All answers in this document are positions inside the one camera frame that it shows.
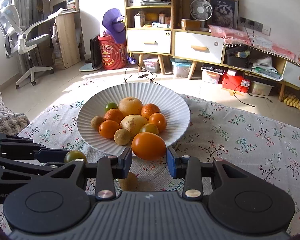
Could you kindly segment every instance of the floral pattern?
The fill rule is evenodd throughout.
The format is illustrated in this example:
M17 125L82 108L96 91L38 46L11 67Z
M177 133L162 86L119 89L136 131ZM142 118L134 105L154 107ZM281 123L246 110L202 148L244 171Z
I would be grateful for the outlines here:
M19 136L49 148L81 150L90 163L107 156L89 147L76 128L84 102L104 89L96 82L85 80L75 93L70 93L71 101L54 102ZM172 145L176 153L210 163L221 157L288 192L296 210L288 232L300 232L300 129L215 102L181 96L192 114L186 133ZM183 190L184 179L170 177L165 158L147 162L134 157L130 171L138 175L138 191ZM114 183L118 194L119 182ZM211 191L211 187L205 187L205 192ZM86 190L93 195L94 188L95 179L91 178ZM5 232L10 231L2 205L0 225Z

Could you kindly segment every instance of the white drawer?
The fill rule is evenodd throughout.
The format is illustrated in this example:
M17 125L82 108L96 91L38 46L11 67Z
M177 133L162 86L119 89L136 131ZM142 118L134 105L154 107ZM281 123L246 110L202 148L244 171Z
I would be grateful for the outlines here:
M300 67L287 61L283 72L283 80L300 88Z
M171 53L171 31L128 30L128 51Z
M221 64L224 39L203 34L176 31L174 55ZM205 51L192 47L207 47Z

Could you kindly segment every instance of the white office chair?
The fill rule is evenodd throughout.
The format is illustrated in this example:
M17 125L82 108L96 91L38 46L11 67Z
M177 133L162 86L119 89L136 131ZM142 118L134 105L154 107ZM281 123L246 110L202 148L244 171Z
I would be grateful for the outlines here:
M27 40L30 31L41 24L43 21L30 25L27 29L20 26L20 18L17 8L12 5L11 0L4 0L0 8L0 28L5 38L4 48L6 49L6 57L10 58L14 53L27 54L30 68L29 70L16 82L16 89L19 84L31 75L31 85L35 85L34 73L40 71L50 70L53 74L52 67L35 67L30 59L29 51L36 48L38 44L43 41L49 40L49 34L43 34L39 37Z

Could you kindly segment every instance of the picture frame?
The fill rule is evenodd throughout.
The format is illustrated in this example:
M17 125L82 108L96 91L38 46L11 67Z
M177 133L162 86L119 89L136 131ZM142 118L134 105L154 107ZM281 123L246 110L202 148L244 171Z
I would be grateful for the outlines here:
M212 6L212 16L208 25L217 25L230 29L238 27L239 0L207 0Z

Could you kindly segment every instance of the red box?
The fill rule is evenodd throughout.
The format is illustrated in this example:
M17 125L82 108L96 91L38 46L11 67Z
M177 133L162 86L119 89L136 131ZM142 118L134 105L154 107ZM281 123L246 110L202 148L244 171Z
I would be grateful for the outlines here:
M242 76L226 75L222 81L222 87L230 90L248 93L250 80L243 79Z

